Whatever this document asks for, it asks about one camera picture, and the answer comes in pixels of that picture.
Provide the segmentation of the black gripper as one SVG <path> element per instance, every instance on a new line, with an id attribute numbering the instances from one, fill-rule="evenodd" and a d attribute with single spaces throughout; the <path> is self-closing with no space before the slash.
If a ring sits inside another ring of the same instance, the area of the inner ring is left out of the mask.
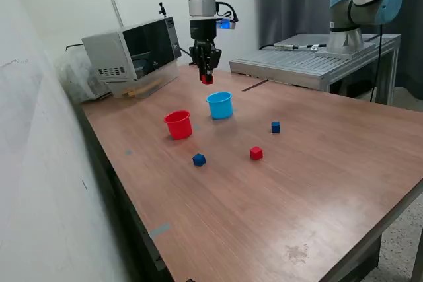
<path id="1" fill-rule="evenodd" d="M 217 36 L 216 19 L 190 20 L 190 35 L 194 39 L 193 46 L 189 47 L 192 62 L 198 67 L 199 78 L 202 83 L 213 82 L 213 70 L 219 65 L 221 50 L 210 42 L 208 50 L 207 70 L 204 61 L 202 44 L 199 41 L 214 41 Z"/>

